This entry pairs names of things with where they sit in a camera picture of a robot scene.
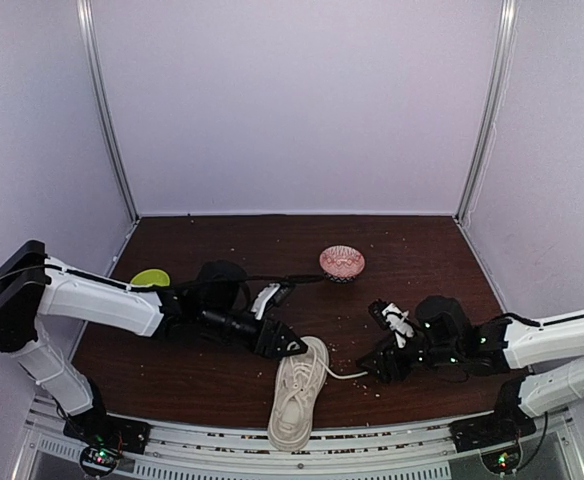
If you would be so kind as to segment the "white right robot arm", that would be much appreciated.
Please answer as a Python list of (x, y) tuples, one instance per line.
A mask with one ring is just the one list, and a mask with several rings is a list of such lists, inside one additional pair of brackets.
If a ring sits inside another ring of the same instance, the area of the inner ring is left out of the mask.
[(383, 383), (403, 381), (417, 367), (450, 366), (487, 377), (562, 363), (502, 387), (501, 406), (484, 423), (491, 440), (507, 440), (522, 426), (523, 415), (539, 417), (584, 398), (584, 309), (540, 319), (507, 312), (473, 325), (458, 300), (436, 295), (413, 314), (382, 300), (368, 312), (388, 334), (356, 364)]

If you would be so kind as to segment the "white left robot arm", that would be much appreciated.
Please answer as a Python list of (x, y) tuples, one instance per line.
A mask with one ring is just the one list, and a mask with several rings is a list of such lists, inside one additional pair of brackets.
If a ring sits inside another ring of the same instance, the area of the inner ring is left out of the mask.
[(78, 429), (93, 443), (105, 444), (115, 436), (115, 421), (98, 408), (88, 378), (53, 344), (44, 319), (73, 319), (158, 340), (204, 335), (276, 360), (306, 353), (307, 344), (290, 327), (267, 315), (294, 289), (294, 280), (265, 277), (256, 297), (248, 288), (252, 280), (234, 263), (213, 261), (191, 281), (135, 286), (72, 267), (48, 255), (44, 243), (28, 241), (0, 267), (0, 352), (14, 358), (67, 415), (77, 416)]

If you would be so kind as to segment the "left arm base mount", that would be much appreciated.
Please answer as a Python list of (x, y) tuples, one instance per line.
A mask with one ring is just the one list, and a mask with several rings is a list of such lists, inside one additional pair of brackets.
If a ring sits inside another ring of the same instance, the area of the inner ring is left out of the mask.
[(92, 380), (88, 383), (93, 394), (89, 410), (69, 415), (56, 401), (56, 412), (65, 422), (63, 434), (86, 444), (79, 455), (80, 468), (90, 479), (102, 479), (118, 468), (125, 453), (145, 452), (151, 426), (108, 414), (100, 390)]

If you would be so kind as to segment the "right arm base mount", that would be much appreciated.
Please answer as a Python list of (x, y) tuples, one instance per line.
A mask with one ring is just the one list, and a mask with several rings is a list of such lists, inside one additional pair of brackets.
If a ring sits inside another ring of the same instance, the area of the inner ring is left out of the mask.
[(479, 453), (488, 472), (506, 476), (524, 465), (521, 440), (536, 432), (536, 423), (517, 406), (501, 403), (491, 413), (456, 420), (449, 429), (457, 453)]

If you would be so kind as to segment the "white canvas sneaker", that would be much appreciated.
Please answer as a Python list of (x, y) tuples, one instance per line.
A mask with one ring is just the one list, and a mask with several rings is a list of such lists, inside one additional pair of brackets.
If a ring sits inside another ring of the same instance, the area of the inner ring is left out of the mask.
[(323, 364), (329, 363), (329, 352), (325, 343), (313, 336), (302, 340), (307, 352), (279, 363), (267, 428), (271, 445), (284, 452), (296, 452), (307, 445), (315, 404), (327, 379)]

